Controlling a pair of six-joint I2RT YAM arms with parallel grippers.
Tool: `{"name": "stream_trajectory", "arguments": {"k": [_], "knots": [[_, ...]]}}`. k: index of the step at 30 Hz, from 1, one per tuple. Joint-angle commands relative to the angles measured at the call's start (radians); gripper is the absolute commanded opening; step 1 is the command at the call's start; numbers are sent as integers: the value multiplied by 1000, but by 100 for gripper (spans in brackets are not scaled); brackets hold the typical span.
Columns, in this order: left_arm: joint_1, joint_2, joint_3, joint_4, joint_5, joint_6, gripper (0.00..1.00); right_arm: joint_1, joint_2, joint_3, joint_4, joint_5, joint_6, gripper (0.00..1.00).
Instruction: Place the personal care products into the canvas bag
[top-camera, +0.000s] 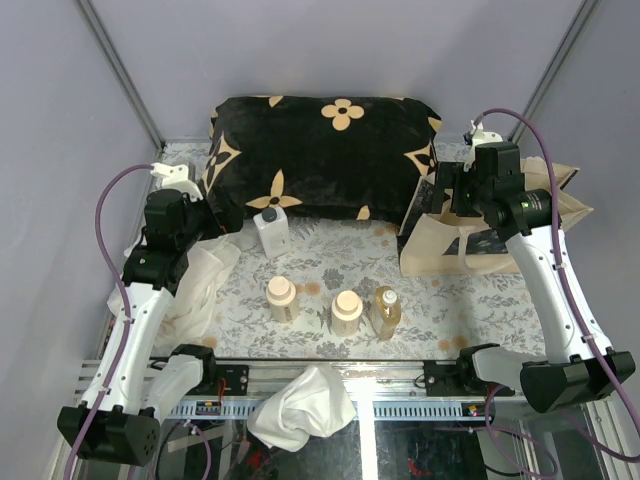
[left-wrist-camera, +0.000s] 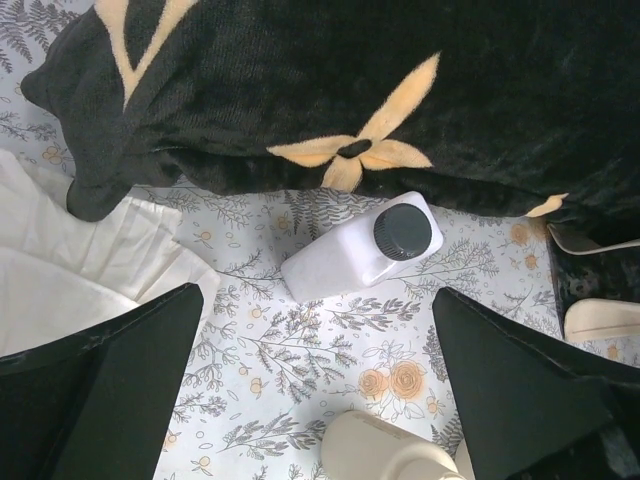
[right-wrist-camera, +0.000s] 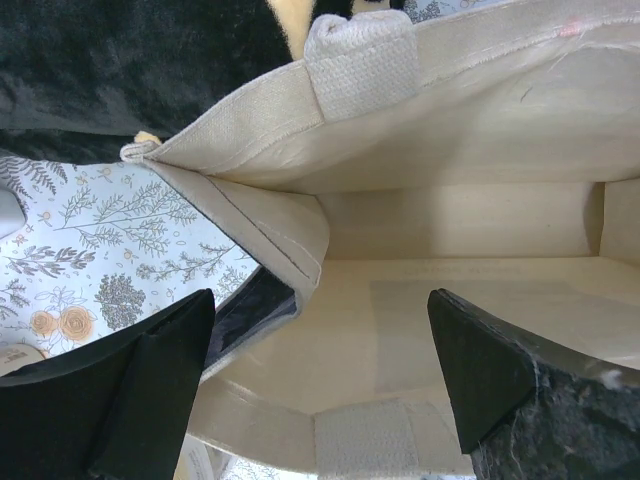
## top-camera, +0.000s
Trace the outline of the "beige canvas tote bag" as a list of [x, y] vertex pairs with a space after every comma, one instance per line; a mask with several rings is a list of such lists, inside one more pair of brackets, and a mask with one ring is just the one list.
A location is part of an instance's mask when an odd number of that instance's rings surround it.
[[[527, 190], [545, 189], [550, 192], [546, 164], [541, 157], [521, 159]], [[566, 193], [564, 189], [580, 172], [578, 167], [553, 165], [559, 188], [561, 225], [568, 231], [591, 214], [593, 208]], [[441, 213], [426, 213], [430, 206], [434, 175], [420, 179], [411, 207], [415, 218], [409, 216], [398, 238], [399, 264], [405, 277], [429, 275], [488, 275], [520, 273], [513, 257], [489, 229], [482, 218], [461, 218], [449, 212], [451, 201], [445, 194]], [[463, 238], [463, 253], [458, 253]]]

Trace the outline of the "white square bottle black cap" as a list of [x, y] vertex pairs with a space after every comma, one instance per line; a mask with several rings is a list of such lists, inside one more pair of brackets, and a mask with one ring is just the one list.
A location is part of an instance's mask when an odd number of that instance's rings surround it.
[[268, 259], [273, 259], [291, 250], [289, 224], [280, 206], [267, 207], [253, 217], [258, 235]]

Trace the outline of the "beige bottle wooden cap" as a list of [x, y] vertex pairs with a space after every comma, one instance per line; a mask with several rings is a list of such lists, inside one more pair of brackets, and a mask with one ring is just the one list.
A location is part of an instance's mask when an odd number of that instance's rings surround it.
[[331, 304], [331, 329], [339, 337], [355, 335], [359, 328], [363, 303], [352, 290], [340, 292]]
[[291, 323], [299, 315], [300, 306], [296, 286], [284, 276], [270, 279], [266, 297], [273, 318], [280, 323]]

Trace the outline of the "clear amber liquid bottle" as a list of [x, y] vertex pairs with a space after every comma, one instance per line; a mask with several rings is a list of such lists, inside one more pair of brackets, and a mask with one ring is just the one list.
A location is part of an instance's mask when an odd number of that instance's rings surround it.
[[394, 336], [401, 316], [398, 294], [389, 286], [377, 288], [371, 303], [370, 321], [379, 340], [387, 341]]

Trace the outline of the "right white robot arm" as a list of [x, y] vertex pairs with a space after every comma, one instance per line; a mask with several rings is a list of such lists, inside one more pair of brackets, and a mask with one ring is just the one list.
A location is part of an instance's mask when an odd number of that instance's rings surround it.
[[476, 146], [472, 163], [439, 164], [435, 189], [436, 211], [450, 192], [451, 213], [482, 218], [505, 244], [527, 284], [545, 341], [542, 359], [497, 345], [467, 350], [469, 361], [455, 372], [463, 392], [503, 385], [546, 413], [603, 399], [634, 373], [632, 355], [613, 348], [584, 297], [554, 190], [527, 188], [515, 144], [484, 143]]

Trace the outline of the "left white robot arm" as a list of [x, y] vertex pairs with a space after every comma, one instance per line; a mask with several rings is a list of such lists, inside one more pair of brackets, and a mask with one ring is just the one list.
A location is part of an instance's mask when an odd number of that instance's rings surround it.
[[63, 407], [57, 419], [71, 459], [147, 465], [161, 423], [181, 399], [219, 383], [213, 349], [194, 344], [176, 347], [155, 379], [144, 379], [189, 251], [200, 240], [239, 231], [243, 209], [222, 188], [205, 200], [161, 189], [148, 195], [144, 217], [141, 238], [116, 278], [123, 305], [100, 366], [79, 405]]

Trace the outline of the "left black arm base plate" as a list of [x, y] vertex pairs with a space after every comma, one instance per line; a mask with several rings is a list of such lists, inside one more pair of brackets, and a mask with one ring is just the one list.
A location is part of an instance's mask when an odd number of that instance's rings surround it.
[[249, 386], [250, 367], [243, 364], [222, 364], [216, 369], [214, 379], [197, 386], [195, 395], [209, 395], [215, 398], [246, 396]]

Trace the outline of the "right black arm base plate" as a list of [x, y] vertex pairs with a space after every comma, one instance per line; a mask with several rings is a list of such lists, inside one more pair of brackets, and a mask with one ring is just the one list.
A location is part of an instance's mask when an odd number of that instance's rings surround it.
[[425, 360], [423, 362], [425, 390], [436, 397], [486, 397], [497, 387], [496, 383], [480, 380], [470, 358], [455, 361]]

